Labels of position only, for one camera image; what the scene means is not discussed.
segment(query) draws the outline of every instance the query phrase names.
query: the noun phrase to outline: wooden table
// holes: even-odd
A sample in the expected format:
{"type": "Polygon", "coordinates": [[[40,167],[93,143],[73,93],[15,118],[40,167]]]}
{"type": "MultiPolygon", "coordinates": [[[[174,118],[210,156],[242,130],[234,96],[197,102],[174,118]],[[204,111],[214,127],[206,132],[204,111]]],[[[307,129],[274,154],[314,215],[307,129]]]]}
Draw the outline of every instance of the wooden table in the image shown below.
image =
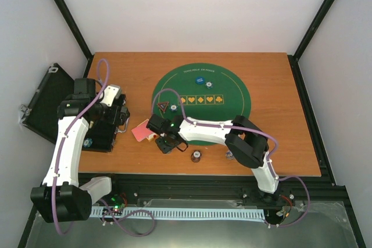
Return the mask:
{"type": "MultiPolygon", "coordinates": [[[[80,172],[126,174],[252,175],[250,169],[225,157],[222,145],[201,146],[202,160],[193,163],[190,146],[182,153],[160,152],[156,143],[137,142],[131,130],[151,114],[156,83],[173,68],[205,62],[223,66],[245,83],[252,100],[250,121],[279,141],[272,156],[279,175],[320,176],[295,82],[285,53],[96,53],[89,77],[97,78],[99,59],[110,63],[109,84],[121,86],[131,113],[128,131],[118,134],[112,153],[82,152],[80,172]]],[[[101,76],[105,76],[105,66],[101,76]]]]}

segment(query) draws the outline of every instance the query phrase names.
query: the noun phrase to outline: white wall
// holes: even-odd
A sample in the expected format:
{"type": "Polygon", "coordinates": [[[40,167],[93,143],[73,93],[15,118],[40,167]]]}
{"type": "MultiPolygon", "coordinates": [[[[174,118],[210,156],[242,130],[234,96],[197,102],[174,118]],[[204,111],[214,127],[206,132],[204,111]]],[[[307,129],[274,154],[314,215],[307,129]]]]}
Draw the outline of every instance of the white wall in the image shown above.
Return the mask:
{"type": "Polygon", "coordinates": [[[335,178],[372,247],[372,0],[336,0],[300,67],[335,178]]]}
{"type": "Polygon", "coordinates": [[[58,62],[73,77],[86,63],[53,0],[0,0],[0,239],[16,247],[30,213],[31,188],[47,173],[53,145],[19,126],[48,66],[58,62]]]}
{"type": "Polygon", "coordinates": [[[294,53],[323,0],[65,0],[92,51],[294,53]]]}

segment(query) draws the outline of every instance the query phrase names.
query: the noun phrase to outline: green felt circle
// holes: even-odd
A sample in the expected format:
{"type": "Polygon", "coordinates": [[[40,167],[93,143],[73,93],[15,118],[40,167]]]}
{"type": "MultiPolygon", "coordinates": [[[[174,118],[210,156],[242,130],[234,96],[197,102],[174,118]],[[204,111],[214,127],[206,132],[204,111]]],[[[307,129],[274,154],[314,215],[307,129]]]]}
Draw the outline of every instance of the green felt circle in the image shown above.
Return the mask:
{"type": "MultiPolygon", "coordinates": [[[[160,79],[156,85],[152,99],[164,88],[172,88],[185,99],[186,116],[200,120],[223,121],[234,119],[237,115],[246,118],[251,113],[251,97],[241,79],[224,67],[209,63],[192,63],[175,68],[160,79]],[[205,82],[212,82],[213,88],[195,82],[197,77],[203,77],[205,82]]],[[[165,113],[154,107],[153,113],[163,118],[173,119],[181,114],[177,97],[172,92],[160,94],[156,103],[169,101],[165,113]],[[178,110],[172,112],[170,106],[176,104],[178,110]]],[[[210,142],[191,141],[192,145],[213,145],[210,142]]]]}

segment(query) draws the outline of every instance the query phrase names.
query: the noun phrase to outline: wire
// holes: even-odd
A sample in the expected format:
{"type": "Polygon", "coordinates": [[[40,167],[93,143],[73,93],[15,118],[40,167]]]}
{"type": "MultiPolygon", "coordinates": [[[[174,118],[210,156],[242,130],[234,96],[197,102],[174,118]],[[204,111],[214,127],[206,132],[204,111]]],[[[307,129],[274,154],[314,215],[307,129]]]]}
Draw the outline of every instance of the wire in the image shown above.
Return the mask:
{"type": "MultiPolygon", "coordinates": [[[[165,91],[170,91],[170,92],[173,92],[174,94],[177,95],[178,97],[178,101],[180,102],[180,106],[181,106],[181,112],[182,112],[182,116],[184,118],[184,120],[187,122],[187,123],[190,123],[190,124],[193,124],[193,125],[196,125],[196,126],[201,126],[201,127],[212,127],[212,128],[221,128],[220,125],[218,124],[206,124],[206,123],[199,123],[199,122],[192,122],[191,120],[187,119],[187,116],[186,116],[186,113],[185,113],[185,108],[184,108],[184,104],[182,103],[182,100],[181,100],[181,96],[178,94],[177,91],[175,91],[174,89],[171,89],[171,88],[164,88],[162,90],[160,90],[156,95],[155,97],[153,98],[153,101],[152,101],[152,106],[151,106],[151,113],[153,112],[153,108],[155,107],[155,102],[156,102],[156,98],[163,92],[165,91]]],[[[265,138],[269,138],[271,139],[273,142],[274,142],[274,148],[272,151],[269,152],[269,154],[267,155],[267,165],[269,167],[269,170],[270,170],[270,173],[271,175],[277,179],[278,178],[278,175],[275,173],[274,171],[274,168],[272,166],[272,163],[271,163],[271,160],[270,160],[270,157],[274,154],[274,152],[278,149],[278,146],[279,146],[279,143],[278,141],[273,137],[273,136],[270,136],[269,134],[267,133],[264,133],[260,130],[255,130],[255,129],[250,129],[250,128],[246,128],[246,127],[240,127],[240,126],[234,126],[234,125],[225,125],[224,128],[229,128],[229,129],[235,129],[235,130],[242,130],[242,131],[247,131],[247,132],[252,132],[252,133],[256,133],[256,134],[259,134],[261,136],[264,136],[265,138]]]]}
{"type": "Polygon", "coordinates": [[[127,196],[125,193],[121,193],[120,197],[124,200],[124,207],[128,206],[127,196]]]}
{"type": "Polygon", "coordinates": [[[119,133],[125,133],[126,131],[127,131],[127,129],[128,129],[128,123],[129,123],[129,119],[130,119],[130,117],[128,117],[127,118],[127,121],[124,123],[124,130],[120,130],[120,129],[117,129],[117,131],[119,132],[119,133]]]}
{"type": "MultiPolygon", "coordinates": [[[[305,183],[302,181],[302,179],[296,175],[289,175],[287,177],[284,177],[284,178],[279,178],[279,181],[285,181],[287,179],[290,179],[290,178],[296,178],[299,182],[301,182],[305,192],[306,192],[306,197],[307,197],[307,206],[306,206],[306,210],[305,212],[296,220],[296,221],[293,221],[292,223],[289,223],[289,224],[285,224],[285,225],[281,225],[281,224],[277,224],[277,228],[287,228],[287,227],[290,227],[290,226],[293,226],[295,224],[297,224],[299,221],[301,221],[302,219],[304,219],[304,217],[308,214],[309,212],[309,209],[310,209],[310,194],[309,194],[309,191],[305,185],[305,183]]],[[[266,220],[264,220],[264,223],[266,225],[271,225],[269,224],[266,220]]]]}
{"type": "Polygon", "coordinates": [[[155,221],[155,217],[152,215],[152,213],[148,210],[144,210],[144,209],[139,209],[139,210],[134,210],[132,211],[131,213],[125,215],[124,217],[121,217],[120,219],[117,219],[114,215],[114,212],[110,209],[109,205],[107,204],[107,202],[105,202],[103,199],[100,199],[99,200],[100,202],[102,202],[106,207],[107,207],[107,210],[108,212],[110,213],[110,215],[112,216],[114,222],[119,226],[120,229],[122,229],[125,233],[129,234],[130,236],[134,236],[136,238],[140,238],[142,236],[146,236],[146,235],[149,235],[150,233],[152,233],[152,231],[155,229],[155,225],[156,225],[156,221],[155,221]],[[140,213],[140,212],[143,212],[143,213],[146,213],[147,215],[149,215],[151,217],[151,220],[152,220],[152,225],[151,225],[151,228],[145,232],[145,233],[134,233],[134,232],[131,232],[131,231],[128,231],[127,229],[125,229],[121,224],[120,222],[124,221],[125,219],[127,219],[129,216],[132,216],[136,213],[140,213]]]}
{"type": "Polygon", "coordinates": [[[289,204],[288,213],[291,212],[292,206],[293,206],[291,200],[289,198],[287,198],[286,196],[283,196],[283,195],[280,195],[280,197],[288,202],[288,204],[289,204]]]}
{"type": "MultiPolygon", "coordinates": [[[[102,88],[102,84],[99,81],[97,80],[94,80],[94,81],[102,88]]],[[[97,100],[97,103],[100,103],[104,98],[105,98],[105,91],[103,91],[102,98],[100,98],[100,100],[97,100]]]]}
{"type": "Polygon", "coordinates": [[[53,178],[53,184],[52,184],[52,215],[53,215],[53,221],[54,221],[54,226],[56,227],[56,231],[59,235],[65,235],[67,234],[71,227],[72,227],[72,222],[69,226],[69,228],[63,232],[59,226],[59,223],[58,223],[58,216],[57,216],[57,208],[56,208],[56,188],[57,188],[57,178],[58,178],[58,171],[59,171],[59,161],[60,161],[60,155],[62,153],[62,147],[63,147],[63,144],[65,143],[65,140],[67,138],[67,135],[68,133],[70,132],[72,126],[74,126],[74,124],[76,123],[76,121],[82,117],[90,108],[91,106],[93,106],[95,104],[95,102],[99,99],[100,95],[103,93],[103,91],[105,90],[106,86],[107,86],[107,83],[109,81],[109,74],[110,74],[110,66],[109,66],[109,62],[106,60],[106,59],[100,59],[99,62],[98,62],[98,65],[97,65],[97,72],[99,73],[99,66],[101,65],[102,62],[105,62],[106,64],[106,67],[107,67],[107,72],[106,72],[106,78],[105,78],[105,82],[102,84],[102,88],[101,90],[98,92],[98,94],[96,95],[96,97],[92,100],[92,102],[90,102],[88,104],[87,107],[85,107],[85,109],[83,109],[75,118],[74,120],[70,123],[70,125],[67,127],[67,129],[65,130],[65,134],[64,134],[64,137],[61,139],[60,141],[60,144],[58,146],[58,151],[57,151],[57,156],[56,156],[56,163],[55,163],[55,166],[54,166],[54,172],[55,172],[55,176],[53,178]]]}

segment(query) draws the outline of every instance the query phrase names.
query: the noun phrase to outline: white robotic arm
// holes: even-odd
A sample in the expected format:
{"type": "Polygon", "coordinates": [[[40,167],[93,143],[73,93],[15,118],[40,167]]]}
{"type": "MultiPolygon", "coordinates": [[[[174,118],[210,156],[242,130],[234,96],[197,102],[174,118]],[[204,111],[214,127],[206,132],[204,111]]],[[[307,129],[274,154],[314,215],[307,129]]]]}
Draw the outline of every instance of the white robotic arm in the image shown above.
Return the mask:
{"type": "Polygon", "coordinates": [[[267,139],[251,132],[246,132],[245,138],[242,139],[239,137],[242,132],[228,128],[233,125],[259,131],[258,127],[242,116],[227,121],[206,121],[191,117],[184,120],[182,116],[177,116],[170,121],[153,114],[147,128],[161,136],[156,143],[163,153],[179,148],[181,143],[187,145],[188,141],[206,141],[226,145],[239,163],[252,170],[259,189],[273,194],[278,187],[278,176],[270,171],[272,166],[269,166],[271,162],[267,159],[267,139]]]}
{"type": "Polygon", "coordinates": [[[112,190],[109,177],[96,177],[78,187],[78,165],[88,130],[94,127],[97,121],[104,121],[117,128],[123,125],[130,115],[124,105],[125,96],[121,94],[120,87],[109,85],[105,88],[101,99],[92,105],[86,114],[76,120],[76,116],[95,97],[94,80],[76,79],[74,94],[68,96],[58,108],[58,138],[52,162],[42,185],[31,191],[31,200],[46,222],[53,222],[51,193],[55,177],[57,177],[55,200],[59,221],[86,220],[90,215],[92,204],[112,190]],[[75,121],[73,126],[65,135],[66,129],[73,121],[75,121]],[[65,140],[56,170],[55,164],[63,138],[65,140]]]}

